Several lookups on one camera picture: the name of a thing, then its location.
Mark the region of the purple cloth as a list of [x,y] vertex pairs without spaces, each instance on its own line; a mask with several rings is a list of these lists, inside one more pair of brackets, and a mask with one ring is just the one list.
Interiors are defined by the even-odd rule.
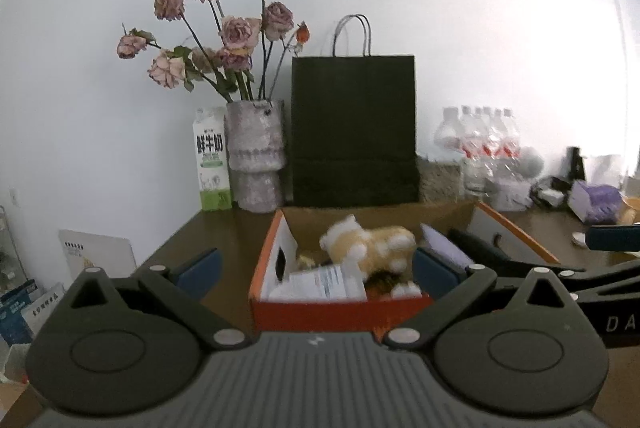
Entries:
[[431,226],[422,223],[421,230],[423,234],[423,245],[435,253],[438,259],[446,261],[446,263],[451,263],[451,266],[459,268],[460,270],[465,270],[474,263],[457,245],[454,245],[454,243],[448,240],[442,233]]

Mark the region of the pack of water bottles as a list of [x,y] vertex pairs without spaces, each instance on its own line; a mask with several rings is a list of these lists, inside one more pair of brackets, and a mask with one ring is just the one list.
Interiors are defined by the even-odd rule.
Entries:
[[523,182],[518,174],[520,132],[510,109],[444,107],[434,141],[437,147],[462,154],[466,195],[498,195]]

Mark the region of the black pump bottle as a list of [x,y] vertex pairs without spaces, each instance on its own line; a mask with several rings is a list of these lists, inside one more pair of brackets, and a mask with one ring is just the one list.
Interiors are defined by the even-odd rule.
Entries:
[[566,177],[570,181],[585,181],[586,173],[582,153],[578,147],[570,147],[567,149],[567,174]]

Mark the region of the dried pink rose bouquet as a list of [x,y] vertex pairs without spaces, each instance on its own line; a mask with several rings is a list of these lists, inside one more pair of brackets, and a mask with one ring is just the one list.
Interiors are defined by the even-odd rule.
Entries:
[[153,12],[157,20],[183,23],[191,46],[164,48],[148,31],[123,29],[117,57],[131,60],[152,48],[157,55],[146,73],[160,87],[190,92],[196,82],[205,82],[228,103],[270,100],[285,57],[299,55],[309,42],[308,24],[296,21],[281,2],[260,0],[257,17],[235,17],[224,12],[220,0],[195,0],[213,14],[220,46],[212,48],[203,44],[186,18],[186,1],[154,0]]

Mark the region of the black paper shopping bag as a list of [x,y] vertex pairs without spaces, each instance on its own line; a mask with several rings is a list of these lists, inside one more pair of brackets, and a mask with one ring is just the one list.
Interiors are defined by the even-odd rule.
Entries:
[[411,56],[375,56],[364,14],[361,55],[292,63],[291,156],[298,207],[416,203],[416,75]]

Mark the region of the purple tissue pack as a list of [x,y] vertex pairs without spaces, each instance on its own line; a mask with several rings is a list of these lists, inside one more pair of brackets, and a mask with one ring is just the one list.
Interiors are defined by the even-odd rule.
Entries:
[[567,205],[586,225],[610,225],[617,220],[622,197],[612,185],[587,185],[585,181],[575,180]]

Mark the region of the orange cardboard box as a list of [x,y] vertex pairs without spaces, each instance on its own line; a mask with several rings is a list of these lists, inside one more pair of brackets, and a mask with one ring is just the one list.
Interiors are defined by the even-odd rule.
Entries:
[[367,229],[402,226],[420,239],[421,226],[446,233],[451,228],[469,231],[490,243],[500,237],[503,252],[529,263],[556,263],[558,258],[513,222],[484,203],[473,201],[437,204],[409,203],[360,208],[281,208],[273,216],[254,271],[248,298],[258,332],[372,332],[409,320],[433,304],[430,295],[381,300],[273,301],[279,284],[277,260],[285,259],[284,272],[295,269],[301,252],[322,256],[319,240],[335,222],[353,214]]

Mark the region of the tan white plush dog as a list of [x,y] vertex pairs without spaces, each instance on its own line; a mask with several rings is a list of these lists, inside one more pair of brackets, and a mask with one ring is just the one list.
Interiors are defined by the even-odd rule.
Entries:
[[398,226],[364,229],[354,215],[348,215],[326,230],[319,245],[332,263],[355,263],[367,281],[383,271],[403,274],[416,251],[416,237]]

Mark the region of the black pouch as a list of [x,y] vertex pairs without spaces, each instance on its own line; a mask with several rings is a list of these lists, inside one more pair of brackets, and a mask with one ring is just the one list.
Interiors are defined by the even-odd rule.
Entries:
[[494,267],[505,261],[510,261],[510,258],[500,248],[472,233],[450,229],[447,233],[447,239],[469,256],[474,263]]

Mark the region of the green white milk carton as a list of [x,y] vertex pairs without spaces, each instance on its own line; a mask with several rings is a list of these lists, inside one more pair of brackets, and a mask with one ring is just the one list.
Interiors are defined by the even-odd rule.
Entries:
[[196,111],[193,122],[198,193],[203,211],[226,211],[232,207],[224,115],[225,107],[206,107]]

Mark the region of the blue white boxes on floor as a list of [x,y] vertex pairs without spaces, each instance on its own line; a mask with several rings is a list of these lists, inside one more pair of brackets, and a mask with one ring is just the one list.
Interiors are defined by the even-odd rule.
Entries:
[[30,344],[64,294],[61,283],[43,291],[35,280],[5,293],[1,297],[1,338],[9,347]]

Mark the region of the small white jar lid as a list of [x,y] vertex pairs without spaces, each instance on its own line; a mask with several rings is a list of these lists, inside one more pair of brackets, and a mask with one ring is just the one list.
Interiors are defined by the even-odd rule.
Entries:
[[574,232],[572,234],[572,242],[580,247],[580,248],[586,248],[587,247],[587,243],[586,243],[586,235],[585,233],[582,232]]

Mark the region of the speckled grey container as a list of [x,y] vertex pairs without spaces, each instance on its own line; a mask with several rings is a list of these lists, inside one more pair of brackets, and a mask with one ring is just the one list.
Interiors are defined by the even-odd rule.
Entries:
[[462,171],[459,164],[418,159],[418,170],[422,203],[454,202],[460,199]]

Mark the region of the white booklet against wall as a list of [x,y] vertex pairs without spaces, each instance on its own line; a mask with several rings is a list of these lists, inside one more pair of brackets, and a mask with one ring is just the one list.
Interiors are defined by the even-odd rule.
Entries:
[[58,231],[58,239],[73,280],[90,267],[102,268],[110,278],[127,278],[137,270],[127,239],[72,230]]

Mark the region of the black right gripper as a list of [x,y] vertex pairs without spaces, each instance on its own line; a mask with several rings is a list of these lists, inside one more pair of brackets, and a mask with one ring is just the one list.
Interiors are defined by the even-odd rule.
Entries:
[[491,263],[498,274],[492,300],[501,309],[520,289],[528,274],[541,267],[559,279],[564,289],[576,299],[580,310],[610,349],[639,344],[639,260],[615,266],[586,270],[563,266],[551,256],[542,255],[541,247],[519,237],[509,241],[497,233],[491,241],[506,259]]

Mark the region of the white labelled plastic bottle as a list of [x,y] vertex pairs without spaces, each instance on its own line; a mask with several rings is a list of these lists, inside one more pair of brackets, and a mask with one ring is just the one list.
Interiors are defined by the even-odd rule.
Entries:
[[349,263],[293,272],[268,295],[278,303],[320,303],[320,301],[366,301],[362,273]]

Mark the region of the grey textured vase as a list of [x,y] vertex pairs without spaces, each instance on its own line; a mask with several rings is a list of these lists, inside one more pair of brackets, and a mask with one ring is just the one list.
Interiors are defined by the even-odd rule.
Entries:
[[236,101],[227,106],[231,190],[244,211],[267,214],[283,203],[280,171],[286,165],[283,101]]

